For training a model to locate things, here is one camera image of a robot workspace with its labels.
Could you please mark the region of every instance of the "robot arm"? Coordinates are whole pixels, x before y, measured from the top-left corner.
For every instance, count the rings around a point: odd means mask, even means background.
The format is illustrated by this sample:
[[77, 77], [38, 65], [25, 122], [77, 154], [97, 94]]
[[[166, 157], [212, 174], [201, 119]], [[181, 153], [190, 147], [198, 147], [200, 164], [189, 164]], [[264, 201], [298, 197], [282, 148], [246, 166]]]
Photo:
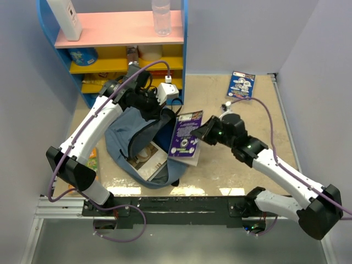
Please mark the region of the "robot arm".
[[[121, 76], [119, 80], [126, 81], [139, 70], [138, 67], [130, 65], [127, 75]], [[96, 173], [85, 166], [93, 147], [127, 107], [140, 110], [142, 117], [146, 120], [157, 119], [166, 100], [178, 97], [178, 90], [172, 84], [161, 83], [157, 89], [153, 90], [141, 89], [146, 85], [148, 78], [149, 73], [142, 71], [132, 81], [129, 80], [128, 85], [124, 85], [123, 89], [111, 99], [109, 99], [111, 95], [122, 83], [119, 80], [107, 81], [92, 109], [76, 131], [59, 148], [50, 147], [46, 153], [54, 171], [64, 153], [67, 152], [67, 157], [59, 168], [58, 176], [105, 208], [114, 205], [113, 195], [95, 180]], [[77, 140], [72, 146], [72, 141], [76, 137]]]
[[[191, 134], [209, 145], [220, 143], [230, 147], [236, 159], [267, 175], [291, 194], [291, 197], [277, 195], [257, 187], [247, 195], [247, 202], [238, 205], [237, 209], [243, 211], [244, 216], [262, 211], [287, 217], [298, 222], [311, 237], [322, 239], [342, 218], [343, 213], [320, 197], [313, 188], [321, 190], [341, 205], [339, 190], [333, 185], [324, 187], [309, 179], [278, 157], [275, 160], [273, 150], [261, 140], [248, 135], [243, 120], [229, 107], [230, 104], [224, 104], [225, 112], [219, 118], [212, 116]], [[293, 178], [282, 166], [306, 184]]]

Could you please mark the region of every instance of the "purple book cover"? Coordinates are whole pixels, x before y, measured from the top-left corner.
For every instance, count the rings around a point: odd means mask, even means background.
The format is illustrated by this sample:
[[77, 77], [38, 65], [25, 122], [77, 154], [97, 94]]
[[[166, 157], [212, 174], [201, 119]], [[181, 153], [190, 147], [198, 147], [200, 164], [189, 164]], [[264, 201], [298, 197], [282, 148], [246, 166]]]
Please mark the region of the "purple book cover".
[[169, 157], [193, 157], [198, 139], [191, 136], [191, 131], [202, 123], [203, 111], [181, 114], [176, 122], [171, 141]]

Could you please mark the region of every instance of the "white wall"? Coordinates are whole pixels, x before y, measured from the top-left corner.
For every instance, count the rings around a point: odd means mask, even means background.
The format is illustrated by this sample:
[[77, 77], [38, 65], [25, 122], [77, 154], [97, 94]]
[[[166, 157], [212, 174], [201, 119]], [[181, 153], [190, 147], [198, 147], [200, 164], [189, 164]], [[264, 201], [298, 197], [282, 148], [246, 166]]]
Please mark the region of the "white wall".
[[[278, 72], [318, 0], [188, 0], [187, 73]], [[151, 0], [73, 0], [78, 13], [151, 10]], [[180, 0], [171, 0], [172, 9]]]
[[35, 1], [0, 8], [0, 256], [19, 263], [50, 168], [45, 152], [66, 136], [77, 93], [45, 39]]
[[[279, 71], [279, 89], [302, 170], [342, 192], [352, 209], [352, 2], [320, 0]], [[352, 223], [333, 229], [340, 263], [350, 263]]]

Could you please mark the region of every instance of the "plastic water bottle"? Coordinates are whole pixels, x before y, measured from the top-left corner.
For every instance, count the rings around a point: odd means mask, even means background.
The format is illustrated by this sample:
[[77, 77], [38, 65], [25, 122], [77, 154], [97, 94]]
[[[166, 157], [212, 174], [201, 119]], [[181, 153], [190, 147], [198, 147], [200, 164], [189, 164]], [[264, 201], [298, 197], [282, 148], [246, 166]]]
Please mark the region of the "plastic water bottle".
[[171, 33], [170, 0], [152, 0], [154, 30], [160, 37]]

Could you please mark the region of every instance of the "tan floor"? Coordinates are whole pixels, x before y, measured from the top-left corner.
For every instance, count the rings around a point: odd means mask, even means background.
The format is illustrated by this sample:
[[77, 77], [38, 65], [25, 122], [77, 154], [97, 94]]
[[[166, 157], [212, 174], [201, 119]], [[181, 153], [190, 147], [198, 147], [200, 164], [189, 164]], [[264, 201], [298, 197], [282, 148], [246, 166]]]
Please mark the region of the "tan floor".
[[[204, 110], [203, 122], [211, 115], [219, 116], [221, 104], [228, 101], [225, 94], [229, 80], [230, 76], [227, 75], [187, 76], [182, 113]], [[256, 76], [253, 96], [263, 100], [272, 114], [278, 156], [296, 167], [277, 95], [268, 75]], [[71, 132], [88, 111], [83, 100], [79, 98]], [[255, 101], [239, 102], [233, 106], [233, 111], [241, 115], [250, 135], [270, 144], [269, 121], [260, 104]], [[178, 187], [169, 186], [159, 190], [150, 190], [139, 185], [120, 169], [107, 153], [104, 137], [98, 142], [97, 148], [101, 183], [116, 196], [244, 195], [257, 186], [274, 193], [287, 194], [267, 176], [237, 161], [229, 148], [219, 144], [208, 146], [202, 142], [198, 166], [187, 169]], [[65, 182], [58, 179], [54, 196], [67, 190], [67, 187]]]

